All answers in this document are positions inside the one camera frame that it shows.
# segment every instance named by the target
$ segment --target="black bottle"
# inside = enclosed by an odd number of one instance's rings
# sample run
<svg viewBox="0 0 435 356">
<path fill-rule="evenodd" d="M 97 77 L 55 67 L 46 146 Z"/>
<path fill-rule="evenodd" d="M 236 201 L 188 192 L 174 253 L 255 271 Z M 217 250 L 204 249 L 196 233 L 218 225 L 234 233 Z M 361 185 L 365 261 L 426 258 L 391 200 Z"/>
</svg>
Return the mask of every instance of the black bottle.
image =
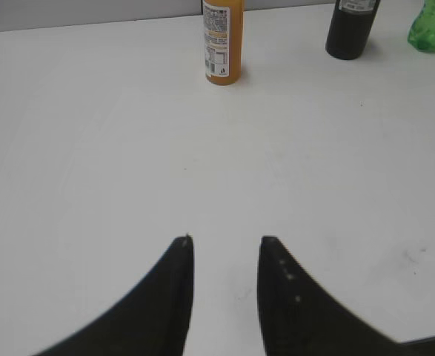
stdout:
<svg viewBox="0 0 435 356">
<path fill-rule="evenodd" d="M 380 0 L 337 0 L 326 51 L 339 59 L 362 55 Z"/>
</svg>

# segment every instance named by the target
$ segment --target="table surface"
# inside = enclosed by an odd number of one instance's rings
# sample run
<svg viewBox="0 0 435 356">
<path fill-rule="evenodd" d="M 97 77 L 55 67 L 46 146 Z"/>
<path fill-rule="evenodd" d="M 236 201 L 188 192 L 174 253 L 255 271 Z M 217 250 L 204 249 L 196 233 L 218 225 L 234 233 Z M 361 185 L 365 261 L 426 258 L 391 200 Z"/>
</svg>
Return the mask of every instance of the table surface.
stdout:
<svg viewBox="0 0 435 356">
<path fill-rule="evenodd" d="M 190 233 L 185 355 L 261 355 L 260 238 L 279 236 L 398 341 L 435 334 L 435 55 L 383 1 L 362 58 L 333 5 L 245 15 L 244 74 L 205 80 L 200 16 L 0 33 L 0 355 L 95 319 Z"/>
</svg>

